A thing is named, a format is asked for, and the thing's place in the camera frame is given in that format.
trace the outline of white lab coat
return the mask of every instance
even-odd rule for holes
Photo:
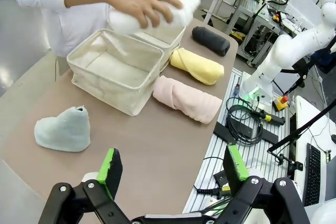
[[[64,0],[17,0],[20,6],[40,7],[48,41],[57,56],[66,57],[92,33],[107,26],[105,3],[66,8]]]

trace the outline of screw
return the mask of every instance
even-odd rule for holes
[[[251,183],[256,185],[256,184],[259,183],[259,180],[257,178],[253,178],[253,179],[251,179]]]
[[[285,185],[287,185],[286,181],[284,181],[284,180],[281,180],[279,184],[280,184],[280,186],[285,186]]]

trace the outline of beige storage bin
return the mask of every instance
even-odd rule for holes
[[[67,60],[74,85],[135,116],[152,94],[163,55],[160,48],[103,29],[76,47]]]
[[[180,47],[184,32],[185,27],[160,26],[136,33],[133,37],[164,51],[164,56],[160,63],[160,71],[162,72],[169,63],[172,51]]]

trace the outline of white towel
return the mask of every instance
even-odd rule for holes
[[[34,128],[36,143],[64,152],[81,152],[90,145],[89,114],[84,107],[72,107],[56,118],[43,118]]]
[[[200,5],[201,0],[179,0],[183,4],[182,9],[177,9],[174,6],[168,4],[169,9],[173,13],[173,21],[168,24],[161,13],[160,26],[188,26],[193,20],[194,11]],[[152,23],[148,19],[148,28],[152,28]],[[109,11],[109,25],[118,34],[129,35],[134,34],[141,30],[138,20],[131,15],[119,12],[113,8]]]

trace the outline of computer mouse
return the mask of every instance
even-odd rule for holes
[[[336,135],[331,135],[331,140],[336,144]]]

